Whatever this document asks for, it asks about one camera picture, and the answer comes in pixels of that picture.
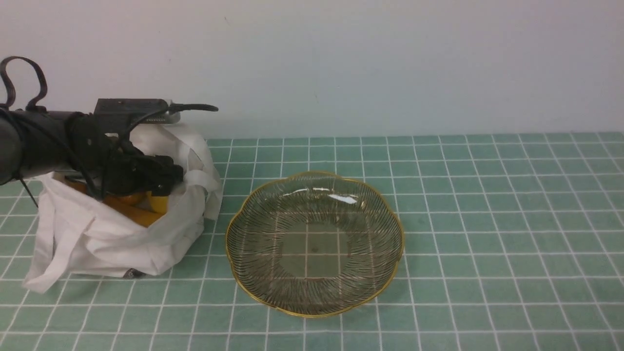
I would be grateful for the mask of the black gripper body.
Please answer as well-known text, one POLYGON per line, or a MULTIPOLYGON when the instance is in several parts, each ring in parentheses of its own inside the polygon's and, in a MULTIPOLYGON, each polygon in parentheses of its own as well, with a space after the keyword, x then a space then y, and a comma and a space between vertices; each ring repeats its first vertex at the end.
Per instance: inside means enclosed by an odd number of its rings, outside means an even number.
POLYGON ((148 155, 135 147, 131 132, 139 124, 170 121, 168 113, 90 114, 72 120, 68 139, 78 160, 72 162, 68 180, 81 183, 94 198, 125 197, 154 192, 168 196, 183 181, 184 169, 166 155, 148 155))

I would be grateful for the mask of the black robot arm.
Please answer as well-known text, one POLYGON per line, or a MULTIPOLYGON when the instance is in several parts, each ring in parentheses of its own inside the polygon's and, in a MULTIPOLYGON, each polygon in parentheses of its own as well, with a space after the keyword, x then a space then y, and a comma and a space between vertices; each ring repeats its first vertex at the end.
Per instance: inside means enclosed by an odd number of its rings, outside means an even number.
POLYGON ((98 200, 152 192, 168 196, 183 167, 134 146, 134 126, 107 115, 1 110, 1 183, 60 173, 85 183, 98 200))

